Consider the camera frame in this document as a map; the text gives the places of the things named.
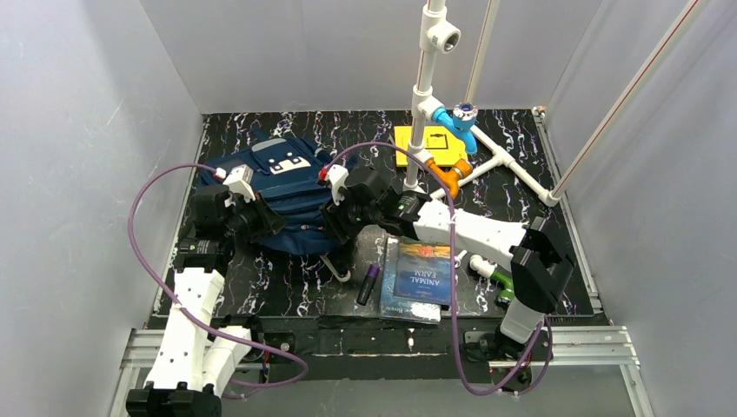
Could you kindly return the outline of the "navy blue student backpack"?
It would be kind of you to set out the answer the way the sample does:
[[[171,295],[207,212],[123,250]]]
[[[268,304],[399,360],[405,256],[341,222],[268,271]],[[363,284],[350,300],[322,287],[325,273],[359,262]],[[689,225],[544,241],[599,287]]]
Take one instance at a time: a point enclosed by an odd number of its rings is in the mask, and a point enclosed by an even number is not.
[[[273,137],[206,164],[228,172],[241,165],[251,169],[250,187],[286,222],[260,245],[291,255],[326,255],[342,247],[324,230],[320,210],[332,195],[318,184],[318,175],[331,161],[331,154],[312,139]]]

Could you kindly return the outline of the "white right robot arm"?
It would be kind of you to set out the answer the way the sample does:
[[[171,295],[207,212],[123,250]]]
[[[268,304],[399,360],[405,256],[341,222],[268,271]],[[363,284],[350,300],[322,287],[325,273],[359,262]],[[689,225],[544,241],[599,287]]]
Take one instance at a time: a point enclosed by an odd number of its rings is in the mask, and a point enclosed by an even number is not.
[[[377,225],[391,235],[453,244],[510,272],[515,297],[495,332],[495,346],[505,353],[526,345],[544,315],[556,311],[577,265],[542,217],[525,224],[451,210],[423,192],[397,191],[370,167],[323,168],[318,183],[330,190],[321,211],[327,233],[339,242]]]

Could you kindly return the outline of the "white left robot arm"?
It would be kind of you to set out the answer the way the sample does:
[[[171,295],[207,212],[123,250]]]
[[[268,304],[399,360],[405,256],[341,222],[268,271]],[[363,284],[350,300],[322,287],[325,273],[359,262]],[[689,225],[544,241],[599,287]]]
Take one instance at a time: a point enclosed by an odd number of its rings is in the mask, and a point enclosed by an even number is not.
[[[131,389],[130,416],[219,416],[222,391],[250,350],[243,324],[211,338],[209,324],[222,292],[237,236],[261,240],[286,224],[248,185],[212,185],[194,195],[194,220],[176,244],[175,299],[153,368]]]

